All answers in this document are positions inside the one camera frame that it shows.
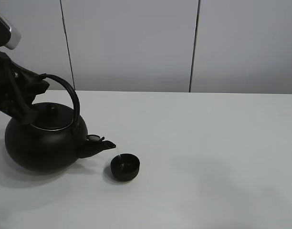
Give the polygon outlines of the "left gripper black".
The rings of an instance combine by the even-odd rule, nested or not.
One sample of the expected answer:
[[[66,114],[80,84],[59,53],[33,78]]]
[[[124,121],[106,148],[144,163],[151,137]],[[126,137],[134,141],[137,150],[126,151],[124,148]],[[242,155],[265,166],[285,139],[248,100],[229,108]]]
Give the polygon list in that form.
[[[32,124],[39,115],[32,102],[50,86],[44,79],[0,51],[0,111],[23,125]]]

